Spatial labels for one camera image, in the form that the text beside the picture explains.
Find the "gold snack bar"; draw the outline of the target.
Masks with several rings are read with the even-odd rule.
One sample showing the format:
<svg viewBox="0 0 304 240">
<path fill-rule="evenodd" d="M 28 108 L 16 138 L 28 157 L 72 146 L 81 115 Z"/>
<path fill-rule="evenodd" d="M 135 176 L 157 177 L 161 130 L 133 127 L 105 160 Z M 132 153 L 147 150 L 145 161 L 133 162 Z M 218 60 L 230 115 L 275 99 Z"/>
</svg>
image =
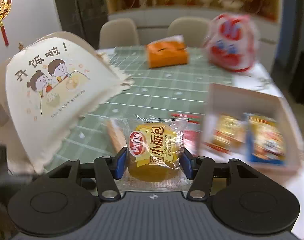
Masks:
<svg viewBox="0 0 304 240">
<path fill-rule="evenodd" d="M 230 115 L 220 115 L 209 146 L 223 153 L 239 149 L 246 139 L 245 123 Z"/>
</svg>

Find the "small yellow bread packet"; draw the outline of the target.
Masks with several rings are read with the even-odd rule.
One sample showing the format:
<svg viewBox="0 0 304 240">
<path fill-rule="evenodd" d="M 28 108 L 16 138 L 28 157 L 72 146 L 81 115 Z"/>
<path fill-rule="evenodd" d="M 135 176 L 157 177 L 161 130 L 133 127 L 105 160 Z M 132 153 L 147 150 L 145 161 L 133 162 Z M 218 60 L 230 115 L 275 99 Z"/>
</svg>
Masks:
<svg viewBox="0 0 304 240">
<path fill-rule="evenodd" d="M 127 142 L 127 171 L 123 190 L 177 191 L 189 183 L 181 170 L 187 118 L 123 119 Z"/>
</svg>

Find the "blue seaweed snack bag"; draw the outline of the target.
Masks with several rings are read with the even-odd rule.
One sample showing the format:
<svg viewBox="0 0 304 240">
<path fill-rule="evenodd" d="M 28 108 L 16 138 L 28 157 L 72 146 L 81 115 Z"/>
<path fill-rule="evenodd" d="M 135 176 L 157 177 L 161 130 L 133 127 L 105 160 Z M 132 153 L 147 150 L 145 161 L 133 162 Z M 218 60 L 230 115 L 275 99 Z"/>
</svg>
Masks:
<svg viewBox="0 0 304 240">
<path fill-rule="evenodd" d="M 245 113 L 247 124 L 246 147 L 252 163 L 284 165 L 286 144 L 273 118 Z"/>
</svg>

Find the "red snack sachet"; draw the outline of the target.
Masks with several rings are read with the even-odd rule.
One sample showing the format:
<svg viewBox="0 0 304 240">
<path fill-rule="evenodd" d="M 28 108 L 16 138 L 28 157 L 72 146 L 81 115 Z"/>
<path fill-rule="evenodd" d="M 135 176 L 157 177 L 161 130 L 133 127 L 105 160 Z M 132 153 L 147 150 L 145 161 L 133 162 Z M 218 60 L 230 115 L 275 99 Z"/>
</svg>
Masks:
<svg viewBox="0 0 304 240">
<path fill-rule="evenodd" d="M 199 156 L 198 144 L 201 134 L 201 116 L 183 113 L 171 113 L 171 116 L 188 119 L 188 125 L 184 131 L 184 146 L 193 156 Z"/>
</svg>

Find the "long clear cracker pack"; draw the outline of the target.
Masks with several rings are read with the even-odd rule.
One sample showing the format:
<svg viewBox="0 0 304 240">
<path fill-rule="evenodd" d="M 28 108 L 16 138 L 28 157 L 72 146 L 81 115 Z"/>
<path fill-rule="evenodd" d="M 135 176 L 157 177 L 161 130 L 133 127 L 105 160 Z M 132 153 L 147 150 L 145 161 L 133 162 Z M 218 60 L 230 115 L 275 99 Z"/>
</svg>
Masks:
<svg viewBox="0 0 304 240">
<path fill-rule="evenodd" d="M 106 128 L 112 142 L 113 149 L 115 150 L 115 153 L 118 153 L 123 147 L 127 146 L 123 129 L 119 125 L 119 121 L 115 118 L 109 118 L 106 121 Z"/>
</svg>

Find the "pink open storage box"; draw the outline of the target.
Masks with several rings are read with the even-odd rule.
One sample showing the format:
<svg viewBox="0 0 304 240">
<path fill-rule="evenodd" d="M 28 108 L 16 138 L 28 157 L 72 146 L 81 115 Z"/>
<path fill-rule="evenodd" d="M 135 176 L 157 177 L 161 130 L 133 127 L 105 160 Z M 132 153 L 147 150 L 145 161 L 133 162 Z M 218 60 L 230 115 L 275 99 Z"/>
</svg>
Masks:
<svg viewBox="0 0 304 240">
<path fill-rule="evenodd" d="M 295 173 L 301 167 L 293 117 L 284 98 L 210 84 L 198 152 L 220 163 L 240 158 L 256 169 Z"/>
</svg>

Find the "green grid tablecloth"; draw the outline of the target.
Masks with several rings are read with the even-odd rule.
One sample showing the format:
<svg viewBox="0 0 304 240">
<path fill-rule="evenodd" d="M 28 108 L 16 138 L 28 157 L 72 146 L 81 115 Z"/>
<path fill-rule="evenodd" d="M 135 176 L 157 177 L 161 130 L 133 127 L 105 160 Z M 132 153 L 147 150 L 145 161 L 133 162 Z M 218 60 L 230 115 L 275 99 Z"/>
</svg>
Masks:
<svg viewBox="0 0 304 240">
<path fill-rule="evenodd" d="M 187 65 L 149 69 L 142 46 L 118 47 L 107 52 L 110 63 L 125 71 L 134 84 L 82 118 L 64 139 L 50 171 L 70 159 L 91 163 L 104 155 L 114 155 L 106 134 L 110 118 L 170 118 L 172 113 L 202 115 L 211 83 L 233 85 L 232 75 L 210 64 L 199 49 L 190 48 Z"/>
</svg>

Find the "cream cartoon food cover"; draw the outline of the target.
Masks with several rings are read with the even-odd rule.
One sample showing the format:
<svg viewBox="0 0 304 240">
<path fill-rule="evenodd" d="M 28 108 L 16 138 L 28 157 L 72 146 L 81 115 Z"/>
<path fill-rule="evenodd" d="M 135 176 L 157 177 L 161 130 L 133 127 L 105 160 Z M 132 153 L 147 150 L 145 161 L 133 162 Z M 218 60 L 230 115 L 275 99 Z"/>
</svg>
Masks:
<svg viewBox="0 0 304 240">
<path fill-rule="evenodd" d="M 133 84 L 131 77 L 77 35 L 47 35 L 6 67 L 10 116 L 31 171 L 41 174 L 79 118 Z"/>
</svg>

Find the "orange tissue box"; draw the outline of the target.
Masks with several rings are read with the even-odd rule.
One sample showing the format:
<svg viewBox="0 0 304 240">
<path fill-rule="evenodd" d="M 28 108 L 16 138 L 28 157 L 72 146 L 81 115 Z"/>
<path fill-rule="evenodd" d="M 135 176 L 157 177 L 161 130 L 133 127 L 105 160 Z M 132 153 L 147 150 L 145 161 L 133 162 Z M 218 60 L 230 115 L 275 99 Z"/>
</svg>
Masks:
<svg viewBox="0 0 304 240">
<path fill-rule="evenodd" d="M 182 35 L 156 40 L 146 46 L 149 68 L 184 65 L 189 63 L 189 53 Z"/>
</svg>

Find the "red white rabbit bag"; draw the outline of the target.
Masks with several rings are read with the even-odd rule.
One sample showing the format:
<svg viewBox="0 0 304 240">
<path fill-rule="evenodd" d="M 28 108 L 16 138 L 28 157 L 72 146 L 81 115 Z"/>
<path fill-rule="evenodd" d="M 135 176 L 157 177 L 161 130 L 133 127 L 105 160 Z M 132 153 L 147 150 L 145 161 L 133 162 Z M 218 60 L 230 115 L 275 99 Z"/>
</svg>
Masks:
<svg viewBox="0 0 304 240">
<path fill-rule="evenodd" d="M 216 66 L 243 73 L 256 62 L 259 38 L 260 33 L 250 16 L 223 13 L 210 21 L 202 49 Z"/>
</svg>

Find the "beige dining chair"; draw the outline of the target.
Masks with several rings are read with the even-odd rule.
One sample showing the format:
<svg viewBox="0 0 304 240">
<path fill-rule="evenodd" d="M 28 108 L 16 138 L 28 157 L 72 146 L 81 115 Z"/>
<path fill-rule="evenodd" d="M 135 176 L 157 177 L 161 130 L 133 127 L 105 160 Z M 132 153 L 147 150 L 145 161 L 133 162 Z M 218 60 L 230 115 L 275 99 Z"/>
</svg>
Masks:
<svg viewBox="0 0 304 240">
<path fill-rule="evenodd" d="M 106 22 L 99 34 L 99 49 L 139 46 L 140 38 L 135 22 L 119 18 Z"/>
</svg>

